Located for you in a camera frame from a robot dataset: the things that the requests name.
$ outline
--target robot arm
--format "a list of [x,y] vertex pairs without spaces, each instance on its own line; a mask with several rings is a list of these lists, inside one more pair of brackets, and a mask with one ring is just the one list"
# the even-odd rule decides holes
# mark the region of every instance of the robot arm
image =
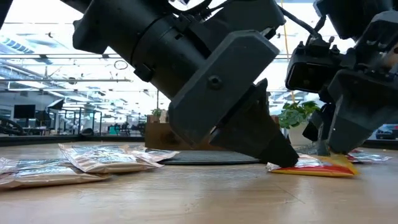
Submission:
[[64,2],[84,13],[74,23],[74,47],[115,50],[172,100],[169,123],[192,147],[211,132],[212,145],[284,167],[296,163],[262,100],[266,80],[253,85],[279,54],[268,41],[285,22],[275,1],[228,0],[209,9],[206,0],[188,11],[168,1],[94,0],[85,10],[85,1]]
[[3,0],[0,1],[0,29],[6,20],[6,16],[8,14],[8,10],[10,10],[12,4],[12,0]]
[[346,154],[398,116],[398,2],[317,0],[314,6],[340,38],[356,45],[341,54],[321,39],[300,43],[286,86],[320,95],[326,105],[313,114],[305,135],[318,141],[320,154]]
[[[74,47],[96,54],[107,47],[115,50],[141,80],[172,100],[170,125],[192,147],[210,133],[212,145],[282,167],[297,162],[297,153],[267,112],[267,80],[253,84],[279,54],[268,40],[284,24],[284,16],[310,33],[293,54],[286,86],[318,93],[327,103],[314,114],[308,137],[326,149],[348,152],[385,122],[387,114],[397,112],[389,101],[398,96],[397,69],[389,67],[395,64],[392,43],[397,43],[392,0],[339,0],[335,6],[331,2],[336,1],[317,1],[321,20],[314,29],[274,0],[227,0],[213,9],[210,0],[203,0],[187,11],[176,10],[166,0],[62,1],[84,13],[74,22]],[[220,11],[209,18],[216,9]],[[352,27],[346,22],[350,13]],[[326,16],[341,38],[357,41],[346,54],[331,48],[318,33]],[[359,133],[347,141],[346,130]]]

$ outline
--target table surface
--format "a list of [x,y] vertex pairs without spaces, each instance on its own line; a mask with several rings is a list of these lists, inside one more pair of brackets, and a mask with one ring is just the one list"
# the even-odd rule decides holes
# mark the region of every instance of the table surface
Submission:
[[[261,164],[165,166],[106,182],[0,192],[0,222],[397,223],[398,151],[364,150],[394,158],[358,165],[354,179],[270,174]],[[0,147],[0,157],[63,156],[46,144]]]

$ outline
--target green plant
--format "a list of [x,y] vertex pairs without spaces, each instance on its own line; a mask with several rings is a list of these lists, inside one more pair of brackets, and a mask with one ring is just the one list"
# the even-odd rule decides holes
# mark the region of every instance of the green plant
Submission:
[[160,117],[162,115],[162,110],[159,108],[153,109],[152,110],[152,115],[154,115],[155,117]]
[[307,101],[304,103],[286,103],[279,117],[279,125],[281,128],[294,128],[303,122],[308,121],[311,114],[319,110],[319,107],[314,101]]

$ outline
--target cable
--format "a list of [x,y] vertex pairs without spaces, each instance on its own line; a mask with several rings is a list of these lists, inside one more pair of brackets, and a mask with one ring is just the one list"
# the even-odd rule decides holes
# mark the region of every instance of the cable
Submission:
[[[322,16],[319,19],[319,21],[317,22],[317,24],[315,25],[314,30],[319,32],[322,29],[322,27],[325,25],[325,22],[326,22],[326,16]],[[309,35],[308,38],[307,38],[307,41],[305,43],[306,46],[308,45],[310,40],[311,40],[311,35]]]
[[[281,9],[284,9],[284,0],[280,0],[280,6]],[[289,55],[289,47],[287,45],[287,31],[286,31],[286,24],[284,24],[284,34],[285,34],[285,47],[286,47],[286,58],[287,62],[290,61],[290,55]],[[295,98],[294,98],[294,92],[290,91],[290,94],[292,95],[292,102],[295,103]]]
[[222,7],[227,6],[228,4],[231,4],[232,2],[234,2],[235,0],[227,0],[221,4],[219,4],[218,6],[211,8],[211,9],[205,9],[203,10],[201,13],[199,13],[199,15],[203,18],[203,19],[207,19],[211,16],[211,14],[216,11],[217,9],[221,9]]
[[169,0],[166,0],[166,1],[165,1],[165,7],[166,7],[168,10],[170,10],[172,13],[174,13],[174,14],[181,14],[181,13],[184,13],[184,14],[196,15],[196,14],[201,13],[203,10],[208,9],[208,7],[209,7],[209,5],[211,4],[211,2],[212,2],[212,0],[204,0],[203,2],[199,3],[199,4],[196,5],[195,7],[191,8],[191,9],[188,9],[188,10],[186,10],[186,11],[183,11],[183,10],[179,10],[179,9],[174,8],[174,6],[172,6],[172,5],[169,3]]
[[286,11],[283,7],[279,6],[279,9],[282,11],[283,15],[288,17],[291,21],[295,22],[296,24],[298,24],[300,27],[303,27],[305,30],[307,30],[313,37],[315,38],[322,38],[322,36],[314,29],[312,28],[310,25],[308,25],[307,23],[305,23],[304,21],[298,19],[297,17],[295,17],[293,14],[291,14],[290,12]]

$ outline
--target cardboard box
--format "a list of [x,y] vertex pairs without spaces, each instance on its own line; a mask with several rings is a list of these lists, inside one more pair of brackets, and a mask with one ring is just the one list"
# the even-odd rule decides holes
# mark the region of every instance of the cardboard box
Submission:
[[208,138],[192,149],[187,143],[173,133],[169,123],[147,123],[145,130],[145,147],[162,150],[225,150],[208,144]]
[[154,115],[147,115],[147,123],[159,123],[160,119],[159,117],[156,117]]

